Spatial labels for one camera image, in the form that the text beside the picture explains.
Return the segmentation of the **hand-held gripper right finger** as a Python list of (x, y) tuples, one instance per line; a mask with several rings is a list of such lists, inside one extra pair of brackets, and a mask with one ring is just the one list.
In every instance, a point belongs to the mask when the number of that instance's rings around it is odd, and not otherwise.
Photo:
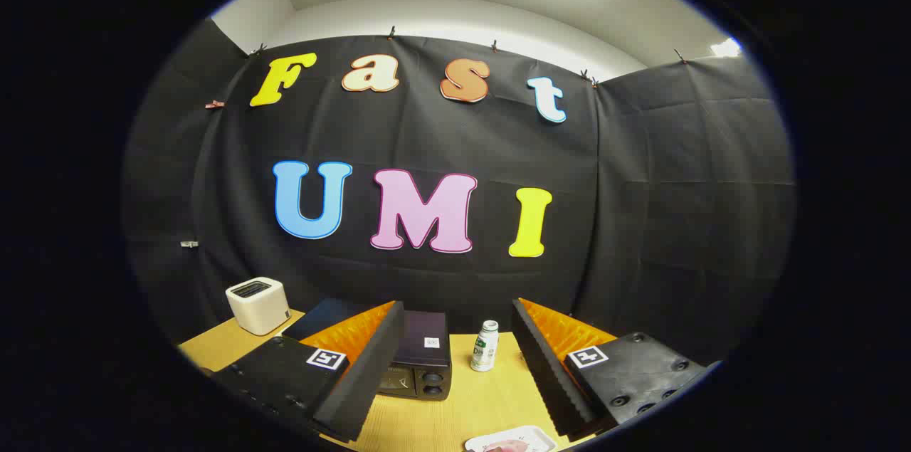
[(601, 435), (661, 406), (709, 372), (644, 332), (616, 337), (517, 298), (512, 332), (565, 438)]

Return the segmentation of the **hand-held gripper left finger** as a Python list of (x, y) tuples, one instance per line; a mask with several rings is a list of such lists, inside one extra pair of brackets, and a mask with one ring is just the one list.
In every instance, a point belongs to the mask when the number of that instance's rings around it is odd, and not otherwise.
[(360, 436), (404, 329), (404, 304), (323, 300), (214, 373), (238, 400), (299, 431)]

